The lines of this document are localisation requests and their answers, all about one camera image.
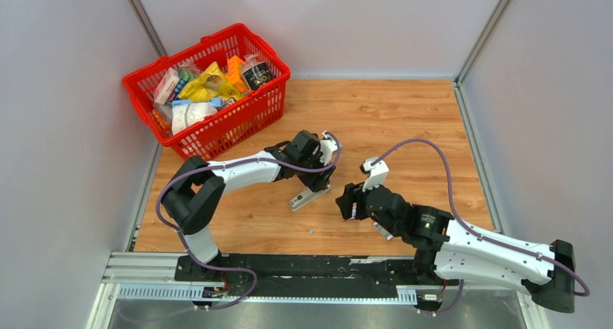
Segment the black and grey stapler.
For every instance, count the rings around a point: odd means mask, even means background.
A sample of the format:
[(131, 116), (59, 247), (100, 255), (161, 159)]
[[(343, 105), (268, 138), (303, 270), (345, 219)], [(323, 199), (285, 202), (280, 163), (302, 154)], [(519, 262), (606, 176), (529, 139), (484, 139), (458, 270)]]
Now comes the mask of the black and grey stapler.
[(328, 193), (330, 189), (331, 186), (329, 184), (326, 186), (325, 189), (317, 192), (313, 192), (311, 189), (306, 188), (303, 192), (299, 193), (292, 200), (290, 200), (288, 202), (288, 205), (293, 212), (296, 212), (297, 210), (300, 210), (301, 208), (313, 202), (322, 195)]

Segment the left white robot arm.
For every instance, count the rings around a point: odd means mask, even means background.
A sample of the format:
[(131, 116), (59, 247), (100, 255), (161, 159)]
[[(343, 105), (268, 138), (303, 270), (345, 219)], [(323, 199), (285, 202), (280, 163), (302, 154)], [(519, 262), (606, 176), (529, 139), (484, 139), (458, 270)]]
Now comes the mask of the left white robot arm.
[(155, 204), (158, 219), (179, 235), (193, 271), (202, 281), (214, 281), (221, 271), (220, 250), (210, 222), (223, 195), (255, 184), (297, 177), (305, 189), (288, 205), (297, 211), (330, 191), (330, 177), (340, 158), (341, 143), (331, 132), (321, 136), (300, 131), (247, 157), (205, 161), (195, 155), (184, 161), (161, 190)]

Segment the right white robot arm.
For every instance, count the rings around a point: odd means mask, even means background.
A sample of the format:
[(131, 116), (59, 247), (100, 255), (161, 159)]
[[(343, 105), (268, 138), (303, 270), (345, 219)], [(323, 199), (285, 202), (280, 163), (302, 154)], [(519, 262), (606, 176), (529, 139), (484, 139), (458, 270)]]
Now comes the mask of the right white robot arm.
[(574, 248), (556, 239), (525, 242), (460, 222), (447, 211), (411, 204), (384, 186), (347, 184), (335, 200), (344, 220), (371, 219), (416, 249), (412, 273), (421, 284), (443, 280), (500, 286), (527, 294), (555, 312), (575, 311)]

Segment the white red staple box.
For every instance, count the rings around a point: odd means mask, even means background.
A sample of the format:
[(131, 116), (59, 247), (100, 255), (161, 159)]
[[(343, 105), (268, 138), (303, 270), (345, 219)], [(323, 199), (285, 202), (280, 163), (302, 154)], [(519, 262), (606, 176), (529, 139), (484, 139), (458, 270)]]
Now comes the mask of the white red staple box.
[(346, 214), (345, 219), (346, 220), (354, 220), (356, 217), (356, 206), (352, 205), (351, 209), (348, 211), (348, 213)]

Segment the red plastic shopping basket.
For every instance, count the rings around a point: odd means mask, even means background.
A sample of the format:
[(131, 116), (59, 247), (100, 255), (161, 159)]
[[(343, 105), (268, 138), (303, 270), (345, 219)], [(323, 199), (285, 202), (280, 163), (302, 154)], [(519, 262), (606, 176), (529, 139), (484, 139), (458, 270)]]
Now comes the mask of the red plastic shopping basket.
[[(195, 64), (200, 69), (217, 62), (222, 69), (234, 55), (255, 54), (266, 62), (275, 75), (272, 82), (249, 93), (235, 104), (224, 108), (176, 135), (172, 135), (154, 115), (154, 90), (167, 69), (181, 64)], [(238, 145), (283, 116), (286, 83), (291, 71), (273, 48), (246, 25), (235, 23), (206, 35), (193, 46), (172, 56), (162, 56), (123, 78), (133, 108), (159, 143), (172, 149), (182, 159), (199, 155), (206, 161)]]

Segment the black labelled package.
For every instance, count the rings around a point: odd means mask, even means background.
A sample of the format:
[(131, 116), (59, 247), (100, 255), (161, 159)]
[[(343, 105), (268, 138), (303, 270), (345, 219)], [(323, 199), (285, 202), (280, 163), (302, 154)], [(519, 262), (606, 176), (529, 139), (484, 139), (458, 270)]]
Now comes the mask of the black labelled package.
[(275, 74), (270, 65), (265, 61), (245, 64), (241, 74), (251, 91), (258, 90), (266, 83), (275, 79)]

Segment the orange box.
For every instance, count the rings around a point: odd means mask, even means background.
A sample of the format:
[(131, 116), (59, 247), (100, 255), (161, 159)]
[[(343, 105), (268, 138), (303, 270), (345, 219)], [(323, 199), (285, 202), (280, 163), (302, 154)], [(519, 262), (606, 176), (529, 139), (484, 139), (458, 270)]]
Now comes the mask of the orange box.
[(239, 56), (232, 56), (227, 60), (226, 79), (241, 93), (248, 93), (250, 88), (242, 75), (244, 61)]

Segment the yellow snack bag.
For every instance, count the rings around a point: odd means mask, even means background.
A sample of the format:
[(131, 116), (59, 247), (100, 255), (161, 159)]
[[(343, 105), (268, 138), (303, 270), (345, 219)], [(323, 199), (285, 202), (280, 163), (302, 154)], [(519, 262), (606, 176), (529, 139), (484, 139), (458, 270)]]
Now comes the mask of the yellow snack bag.
[(178, 99), (209, 102), (212, 98), (228, 101), (241, 100), (244, 94), (231, 84), (218, 63), (214, 61), (195, 79), (189, 81), (178, 94)]

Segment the white round package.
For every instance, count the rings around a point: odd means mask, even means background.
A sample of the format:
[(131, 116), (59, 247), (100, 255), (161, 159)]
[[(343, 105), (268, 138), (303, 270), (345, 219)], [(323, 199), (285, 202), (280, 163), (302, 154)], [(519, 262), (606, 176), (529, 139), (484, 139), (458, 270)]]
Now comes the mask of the white round package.
[(218, 110), (208, 102), (196, 102), (173, 106), (171, 112), (171, 131), (178, 134), (191, 125), (214, 116)]

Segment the white pink box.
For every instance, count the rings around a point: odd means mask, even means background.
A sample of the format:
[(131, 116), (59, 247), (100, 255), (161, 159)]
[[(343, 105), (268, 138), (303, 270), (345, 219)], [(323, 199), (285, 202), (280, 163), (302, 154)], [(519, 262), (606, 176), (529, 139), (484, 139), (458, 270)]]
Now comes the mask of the white pink box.
[(179, 83), (179, 73), (173, 67), (169, 68), (154, 90), (154, 103), (164, 104)]

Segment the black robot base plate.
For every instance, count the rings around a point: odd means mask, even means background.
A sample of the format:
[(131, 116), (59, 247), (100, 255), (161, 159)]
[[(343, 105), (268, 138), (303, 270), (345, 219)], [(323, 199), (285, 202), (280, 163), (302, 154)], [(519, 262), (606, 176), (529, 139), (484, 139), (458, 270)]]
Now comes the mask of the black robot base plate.
[(202, 297), (227, 299), (391, 299), (398, 290), (458, 286), (457, 280), (418, 275), (412, 257), (227, 254), (211, 268), (180, 256), (178, 282), (203, 284)]

